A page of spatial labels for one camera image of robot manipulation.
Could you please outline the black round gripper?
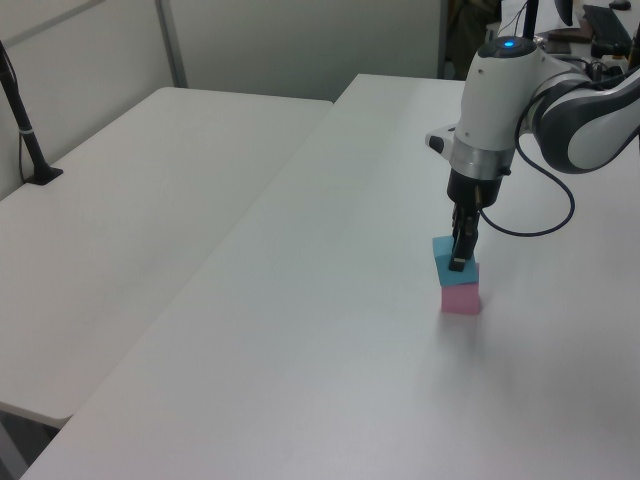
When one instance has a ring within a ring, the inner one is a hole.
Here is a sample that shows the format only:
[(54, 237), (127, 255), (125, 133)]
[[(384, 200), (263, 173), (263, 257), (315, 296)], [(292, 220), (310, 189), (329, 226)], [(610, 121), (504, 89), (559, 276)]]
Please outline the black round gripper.
[(478, 180), (450, 170), (447, 195), (455, 203), (452, 212), (452, 271), (463, 271), (474, 253), (480, 218), (474, 209), (492, 206), (498, 198), (501, 183), (501, 178)]

